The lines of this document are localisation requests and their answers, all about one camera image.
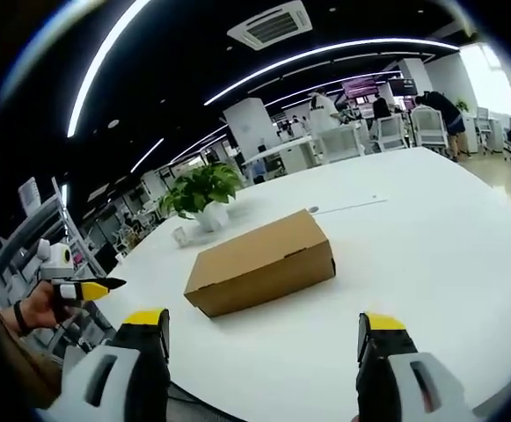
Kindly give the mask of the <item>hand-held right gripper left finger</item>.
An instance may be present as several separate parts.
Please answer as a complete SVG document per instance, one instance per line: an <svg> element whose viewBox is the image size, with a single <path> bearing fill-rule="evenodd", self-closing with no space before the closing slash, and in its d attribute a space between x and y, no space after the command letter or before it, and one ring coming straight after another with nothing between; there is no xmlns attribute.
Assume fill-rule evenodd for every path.
<svg viewBox="0 0 511 422"><path fill-rule="evenodd" d="M66 360L42 421L166 421L171 377L166 308L128 316L106 345Z"/></svg>

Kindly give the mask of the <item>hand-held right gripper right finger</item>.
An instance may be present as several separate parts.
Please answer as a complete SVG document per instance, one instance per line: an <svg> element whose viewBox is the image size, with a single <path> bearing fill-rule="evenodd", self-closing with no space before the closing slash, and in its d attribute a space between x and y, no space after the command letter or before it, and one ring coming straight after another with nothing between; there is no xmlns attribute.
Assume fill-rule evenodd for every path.
<svg viewBox="0 0 511 422"><path fill-rule="evenodd" d="M357 421L477 421L458 379L392 316L359 315Z"/></svg>

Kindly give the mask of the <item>person's left hand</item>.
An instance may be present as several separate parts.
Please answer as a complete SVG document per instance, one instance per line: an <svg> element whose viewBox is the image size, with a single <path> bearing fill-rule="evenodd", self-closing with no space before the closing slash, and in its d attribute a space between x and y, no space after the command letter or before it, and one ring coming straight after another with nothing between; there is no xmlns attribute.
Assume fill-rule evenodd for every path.
<svg viewBox="0 0 511 422"><path fill-rule="evenodd" d="M18 306L23 330L51 329L71 316L71 309L55 298L54 286L41 281Z"/></svg>

